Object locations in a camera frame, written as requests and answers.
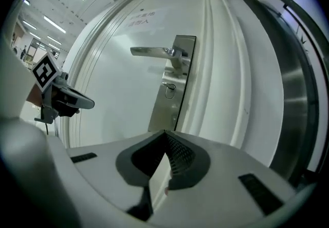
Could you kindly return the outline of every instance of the silver door handle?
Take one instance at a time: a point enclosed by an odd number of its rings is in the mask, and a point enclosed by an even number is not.
[[[183,52],[179,49],[160,47],[131,47],[130,52],[134,56],[169,59],[176,71],[180,73],[182,67],[181,57]]]

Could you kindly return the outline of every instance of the fluorescent light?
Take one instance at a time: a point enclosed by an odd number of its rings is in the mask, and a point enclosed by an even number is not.
[[[59,25],[57,25],[54,21],[50,20],[49,18],[47,18],[46,16],[43,17],[46,21],[48,21],[52,26],[54,26],[55,28],[59,29],[61,32],[66,33],[66,31],[64,29],[62,29]]]
[[[30,34],[40,40],[40,37],[38,37],[37,35],[33,34],[32,32],[30,32]]]
[[[36,29],[36,27],[32,26],[30,23],[26,22],[25,20],[23,20],[23,23],[26,24],[26,25],[28,25],[32,29]]]
[[[53,39],[51,36],[47,36],[47,37],[48,37],[49,39],[51,39],[52,41],[55,41],[55,42],[57,42],[58,44],[62,45],[62,43],[60,43],[59,41]]]
[[[60,50],[59,48],[55,47],[54,45],[49,44],[49,46],[53,47],[56,50]]]

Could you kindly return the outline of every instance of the door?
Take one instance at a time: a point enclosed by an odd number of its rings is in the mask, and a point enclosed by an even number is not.
[[[70,119],[72,147],[148,131],[168,60],[133,56],[130,48],[171,48],[177,35],[196,36],[198,41],[202,5],[202,0],[134,0],[119,13],[117,22],[109,23],[111,31],[108,28],[99,36],[78,77],[76,88],[93,99],[95,107]]]

